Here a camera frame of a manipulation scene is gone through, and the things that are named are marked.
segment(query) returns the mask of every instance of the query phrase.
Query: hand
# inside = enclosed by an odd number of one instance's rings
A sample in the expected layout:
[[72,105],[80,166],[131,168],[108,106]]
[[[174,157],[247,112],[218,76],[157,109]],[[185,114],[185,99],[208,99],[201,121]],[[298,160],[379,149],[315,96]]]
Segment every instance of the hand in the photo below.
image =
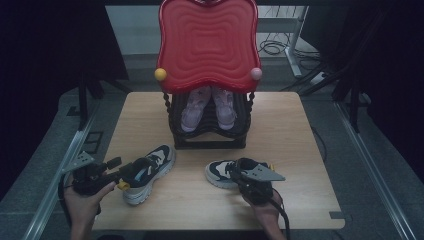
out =
[[100,201],[116,186],[111,182],[93,196],[81,196],[69,187],[64,192],[71,217],[71,239],[89,239]]
[[[267,234],[269,239],[286,239],[278,225],[278,217],[280,216],[280,212],[274,206],[272,206],[270,203],[254,205],[244,196],[243,199],[252,207],[256,219],[258,219],[259,223],[264,228],[265,233]],[[273,190],[272,200],[274,200],[278,205],[281,205],[281,203],[283,202],[280,194],[278,194],[276,190]]]

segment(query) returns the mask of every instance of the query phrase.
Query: black cable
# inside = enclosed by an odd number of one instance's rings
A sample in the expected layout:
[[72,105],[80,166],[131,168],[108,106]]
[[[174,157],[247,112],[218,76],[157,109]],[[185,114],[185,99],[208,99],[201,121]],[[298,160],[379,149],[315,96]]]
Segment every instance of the black cable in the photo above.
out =
[[318,66],[316,66],[314,69],[312,69],[310,72],[308,72],[305,76],[300,78],[298,81],[290,84],[289,86],[286,86],[282,89],[280,89],[280,92],[283,91],[290,91],[293,87],[303,85],[305,83],[310,82],[318,73],[320,73],[324,68],[327,67],[327,64],[322,62]]
[[313,68],[306,67],[303,64],[304,62],[319,62],[319,63],[324,62],[319,52],[306,52],[306,51],[295,49],[293,53],[297,58],[301,59],[299,61],[299,65],[305,70],[313,70]]
[[287,216],[287,213],[285,211],[284,208],[284,203],[283,203],[283,198],[281,197],[280,193],[275,190],[273,188],[273,190],[278,194],[278,196],[281,199],[281,205],[283,207],[281,207],[277,202],[275,202],[272,197],[269,197],[268,195],[266,195],[262,190],[260,190],[259,188],[249,185],[249,187],[251,187],[253,190],[255,190],[257,193],[259,193],[263,198],[265,198],[272,206],[274,206],[278,212],[280,213],[280,215],[284,218],[284,224],[285,224],[285,228],[286,228],[286,238],[287,240],[290,240],[290,222],[289,222],[289,217]]
[[268,15],[268,13],[270,12],[272,10],[272,7],[270,7],[269,9],[268,9],[268,11],[266,11],[266,13],[265,13],[265,17],[266,17],[266,15]]
[[322,147],[324,148],[324,156],[322,157],[322,161],[325,163],[327,161],[327,146],[325,145],[324,140],[322,139],[321,135],[319,135],[318,131],[311,126],[312,132],[318,137],[319,141],[321,142]]
[[294,6],[293,15],[292,15],[293,18],[294,18],[294,14],[296,13],[296,8],[297,6]]
[[334,235],[336,235],[340,240],[344,240],[344,237],[336,230],[333,230]]
[[[281,6],[278,6],[277,13],[276,13],[275,17],[278,17],[278,14],[280,12],[280,8],[281,8]],[[272,9],[272,7],[265,13],[265,16],[269,13],[269,11],[271,11],[271,9]],[[268,55],[271,55],[271,56],[279,55],[282,52],[284,52],[285,48],[290,43],[289,37],[287,36],[287,43],[284,44],[281,41],[275,40],[275,37],[277,36],[277,34],[274,36],[273,40],[269,40],[270,36],[271,36],[271,33],[268,33],[268,36],[266,37],[266,39],[259,44],[260,48],[259,48],[258,52],[264,51],[265,53],[267,53]]]

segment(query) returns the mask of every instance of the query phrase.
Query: shoe sole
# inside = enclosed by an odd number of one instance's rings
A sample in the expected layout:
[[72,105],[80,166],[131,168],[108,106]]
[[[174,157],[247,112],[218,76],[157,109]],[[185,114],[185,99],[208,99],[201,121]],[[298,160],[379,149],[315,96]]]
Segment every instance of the shoe sole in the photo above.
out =
[[194,128],[189,128],[189,127],[184,126],[184,124],[181,123],[181,129],[183,129],[184,132],[193,132],[196,128],[197,128],[197,126],[194,127]]
[[215,187],[223,188],[223,189],[234,189],[238,187],[237,183],[235,182],[224,183],[224,182],[217,182],[216,180],[213,180],[211,177],[209,177],[208,167],[209,165],[206,166],[205,168],[205,176],[208,182],[210,182],[212,185],[214,185]]
[[[128,193],[127,192],[128,190],[124,192],[123,198],[124,198],[124,201],[126,203],[128,203],[130,205],[139,205],[140,203],[143,203],[150,196],[150,193],[152,192],[152,189],[153,189],[153,183],[157,179],[165,176],[174,166],[176,153],[175,153],[175,150],[173,148],[170,148],[170,149],[172,151],[171,152],[171,154],[172,154],[171,161],[163,169],[161,169],[156,174],[156,176],[154,178],[152,178],[152,180],[150,180],[150,182],[145,187],[142,187],[142,188],[144,188],[143,190],[141,190],[139,193],[135,193],[135,194]],[[130,189],[133,190],[133,191],[136,191],[138,188],[130,188]]]
[[225,125],[225,124],[218,122],[218,125],[222,130],[230,130],[231,128],[234,127],[234,123]]

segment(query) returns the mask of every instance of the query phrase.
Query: yellow ball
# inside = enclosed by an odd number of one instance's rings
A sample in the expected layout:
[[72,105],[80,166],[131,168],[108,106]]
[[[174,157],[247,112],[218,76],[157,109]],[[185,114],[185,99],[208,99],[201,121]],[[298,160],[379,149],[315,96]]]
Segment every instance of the yellow ball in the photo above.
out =
[[158,68],[155,71],[155,78],[158,81],[163,81],[166,78],[166,71],[163,68]]

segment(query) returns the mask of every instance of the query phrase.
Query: sneaker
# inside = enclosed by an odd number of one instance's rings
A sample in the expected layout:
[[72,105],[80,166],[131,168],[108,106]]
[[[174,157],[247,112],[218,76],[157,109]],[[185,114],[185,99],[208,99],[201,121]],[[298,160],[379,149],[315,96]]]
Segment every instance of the sneaker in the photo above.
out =
[[240,164],[242,170],[253,170],[258,164],[268,167],[267,163],[259,163],[250,158],[241,158],[237,161],[223,160],[209,163],[205,168],[206,179],[219,188],[237,188],[237,183],[230,176],[230,171],[233,170],[236,164]]
[[237,183],[230,177],[230,170],[235,161],[223,160],[209,163],[205,168],[206,179],[214,186],[219,188],[237,188]]
[[218,87],[212,87],[212,96],[216,105],[216,117],[219,127],[229,130],[234,126],[237,114],[233,109],[233,93]]
[[122,177],[130,185],[123,193],[125,202],[131,205],[144,202],[152,192],[153,182],[165,176],[174,162],[175,150],[168,145],[159,146],[145,157],[134,161],[133,171]]
[[190,92],[187,106],[184,108],[181,117],[181,128],[185,132],[192,132],[199,125],[202,119],[203,109],[211,98],[211,88],[204,86]]

